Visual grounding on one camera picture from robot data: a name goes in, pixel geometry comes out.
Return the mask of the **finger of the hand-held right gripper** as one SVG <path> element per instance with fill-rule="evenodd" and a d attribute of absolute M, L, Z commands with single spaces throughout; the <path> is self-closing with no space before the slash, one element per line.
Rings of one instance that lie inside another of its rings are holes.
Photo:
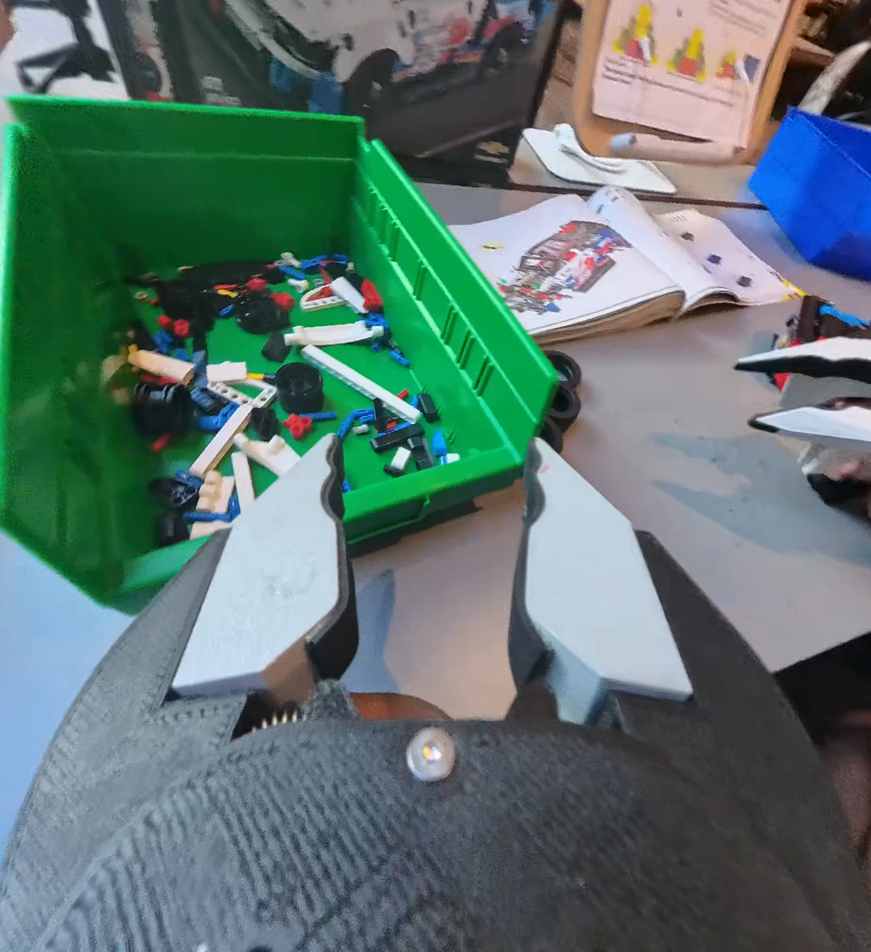
<path fill-rule="evenodd" d="M 827 338 L 740 358 L 734 368 L 762 374 L 844 378 L 871 385 L 871 339 Z"/>
<path fill-rule="evenodd" d="M 871 400 L 830 401 L 751 417 L 753 429 L 821 446 L 871 452 Z"/>

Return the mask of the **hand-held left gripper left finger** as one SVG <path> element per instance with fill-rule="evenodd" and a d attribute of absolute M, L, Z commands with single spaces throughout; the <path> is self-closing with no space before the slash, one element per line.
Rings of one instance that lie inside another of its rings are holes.
<path fill-rule="evenodd" d="M 225 533 L 171 683 L 181 699 L 306 700 L 358 648 L 342 525 L 343 447 L 321 438 Z"/>

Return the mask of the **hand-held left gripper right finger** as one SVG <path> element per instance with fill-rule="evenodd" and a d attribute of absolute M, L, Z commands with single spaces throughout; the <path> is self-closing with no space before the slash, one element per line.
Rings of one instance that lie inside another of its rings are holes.
<path fill-rule="evenodd" d="M 508 653 L 518 695 L 592 723 L 609 697 L 693 686 L 630 520 L 541 439 L 524 458 Z"/>

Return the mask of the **toy brick race car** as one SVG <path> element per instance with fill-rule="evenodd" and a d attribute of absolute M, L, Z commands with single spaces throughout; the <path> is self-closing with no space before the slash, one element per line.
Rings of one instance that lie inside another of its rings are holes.
<path fill-rule="evenodd" d="M 799 313 L 786 323 L 786 335 L 773 340 L 774 350 L 786 350 L 798 346 L 832 339 L 871 340 L 871 318 L 862 317 L 840 309 L 833 303 L 817 296 L 803 299 Z M 765 374 L 776 389 L 785 393 L 794 381 L 802 378 L 807 383 L 845 380 L 847 385 L 860 384 L 871 387 L 871 361 L 847 359 L 844 363 L 813 362 L 789 369 L 783 363 L 779 370 Z"/>

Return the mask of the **pile of toy pieces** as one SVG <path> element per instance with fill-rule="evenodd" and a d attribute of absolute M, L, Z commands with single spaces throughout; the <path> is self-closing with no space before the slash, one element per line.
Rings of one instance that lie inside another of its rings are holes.
<path fill-rule="evenodd" d="M 164 275 L 122 276 L 136 311 L 117 353 L 103 364 L 110 397 L 156 455 L 183 459 L 202 443 L 211 461 L 173 463 L 150 480 L 154 542 L 163 549 L 231 527 L 262 489 L 256 477 L 286 474 L 333 427 L 341 444 L 378 457 L 383 481 L 459 463 L 454 435 L 435 398 L 410 375 L 408 387 L 376 383 L 421 411 L 405 422 L 322 373 L 283 333 L 363 320 L 387 327 L 363 344 L 321 348 L 345 363 L 356 351 L 412 367 L 394 339 L 376 285 L 345 253 L 225 260 Z"/>

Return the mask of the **green plastic bin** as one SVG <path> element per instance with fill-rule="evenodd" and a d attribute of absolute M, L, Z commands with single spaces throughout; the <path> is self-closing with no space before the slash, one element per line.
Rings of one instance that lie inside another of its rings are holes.
<path fill-rule="evenodd" d="M 370 436 L 344 443 L 345 530 L 361 543 L 423 525 L 519 475 L 555 375 L 428 201 L 360 120 L 301 113 L 10 99 L 0 173 L 0 530 L 107 608 L 135 613 L 201 541 L 163 545 L 149 483 L 214 435 L 155 448 L 126 360 L 141 330 L 187 321 L 181 294 L 141 281 L 217 270 L 209 363 L 272 373 L 239 327 L 227 266 L 342 255 L 379 292 L 408 365 L 387 348 L 329 349 L 393 393 L 426 394 L 459 460 L 401 478 Z"/>

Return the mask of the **grey desk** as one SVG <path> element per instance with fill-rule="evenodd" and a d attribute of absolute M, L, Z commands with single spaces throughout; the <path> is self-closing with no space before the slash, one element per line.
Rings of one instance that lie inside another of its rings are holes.
<path fill-rule="evenodd" d="M 25 125 L 5 128 L 0 279 L 26 322 L 2 325 L 0 364 L 0 853 L 64 713 L 130 616 L 194 545 L 157 554 L 145 451 L 122 408 L 85 387 L 98 356 L 106 242 L 123 210 L 132 245 L 177 225 L 130 200 L 143 185 L 78 188 Z M 734 372 L 765 343 L 781 307 L 698 317 L 567 346 L 584 369 L 584 409 L 565 456 L 639 529 L 654 534 L 779 671 L 871 631 L 871 541 L 822 507 L 791 444 L 747 427 L 771 403 Z M 524 494 L 483 495 L 472 514 L 406 533 L 355 560 L 360 645 L 346 684 L 418 695 L 461 718 L 492 718 L 513 697 L 503 665 Z"/>

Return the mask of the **blue plastic bin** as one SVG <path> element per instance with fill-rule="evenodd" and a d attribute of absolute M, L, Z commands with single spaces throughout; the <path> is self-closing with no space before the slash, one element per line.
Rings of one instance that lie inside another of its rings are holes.
<path fill-rule="evenodd" d="M 791 109 L 749 186 L 806 261 L 871 282 L 871 130 Z"/>

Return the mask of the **long white toy beam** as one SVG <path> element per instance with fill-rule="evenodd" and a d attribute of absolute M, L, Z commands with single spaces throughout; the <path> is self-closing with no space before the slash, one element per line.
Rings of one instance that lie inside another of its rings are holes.
<path fill-rule="evenodd" d="M 421 420 L 421 411 L 405 399 L 390 390 L 376 384 L 367 376 L 342 363 L 326 351 L 314 345 L 307 345 L 300 351 L 302 357 L 317 367 L 322 373 L 332 376 L 345 386 L 369 398 L 378 400 L 384 408 L 405 422 L 417 423 Z"/>

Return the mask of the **white curved toy panel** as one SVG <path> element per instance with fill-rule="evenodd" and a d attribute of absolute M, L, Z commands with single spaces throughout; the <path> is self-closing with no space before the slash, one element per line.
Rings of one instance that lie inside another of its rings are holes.
<path fill-rule="evenodd" d="M 283 333 L 283 341 L 288 347 L 327 348 L 374 341 L 383 337 L 386 331 L 387 327 L 370 325 L 363 320 L 322 327 L 296 326 Z"/>

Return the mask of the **open instruction booklet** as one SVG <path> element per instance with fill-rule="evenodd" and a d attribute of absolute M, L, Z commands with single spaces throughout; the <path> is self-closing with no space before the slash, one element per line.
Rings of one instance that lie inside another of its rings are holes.
<path fill-rule="evenodd" d="M 619 187 L 450 231 L 540 345 L 803 296 L 721 220 L 655 216 Z"/>

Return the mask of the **silver stand base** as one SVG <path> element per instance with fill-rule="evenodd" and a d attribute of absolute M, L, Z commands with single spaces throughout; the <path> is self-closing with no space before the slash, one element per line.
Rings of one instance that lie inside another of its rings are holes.
<path fill-rule="evenodd" d="M 656 165 L 639 159 L 592 156 L 582 149 L 573 126 L 529 127 L 522 142 L 553 178 L 570 184 L 616 186 L 633 192 L 672 196 L 676 185 Z"/>

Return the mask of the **wooden clipboard with instruction sheet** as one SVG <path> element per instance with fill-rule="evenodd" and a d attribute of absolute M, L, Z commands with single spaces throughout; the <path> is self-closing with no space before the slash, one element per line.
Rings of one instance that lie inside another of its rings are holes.
<path fill-rule="evenodd" d="M 587 1 L 572 87 L 585 152 L 706 165 L 751 160 L 805 2 Z"/>

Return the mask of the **race car set box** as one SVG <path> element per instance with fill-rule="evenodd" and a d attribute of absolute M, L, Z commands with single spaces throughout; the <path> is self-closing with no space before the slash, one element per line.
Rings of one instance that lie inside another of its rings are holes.
<path fill-rule="evenodd" d="M 102 1 L 130 97 L 349 115 L 423 181 L 502 187 L 547 83 L 548 1 Z"/>

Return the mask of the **black chair base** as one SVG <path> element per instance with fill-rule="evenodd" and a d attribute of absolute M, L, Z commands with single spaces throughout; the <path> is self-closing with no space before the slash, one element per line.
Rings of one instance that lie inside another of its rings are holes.
<path fill-rule="evenodd" d="M 64 45 L 15 63 L 16 76 L 23 91 L 47 94 L 55 83 L 81 77 L 106 83 L 115 79 L 116 68 L 111 54 L 93 37 L 89 1 L 12 1 L 8 5 L 14 10 L 50 11 L 62 17 L 71 30 L 71 38 Z"/>

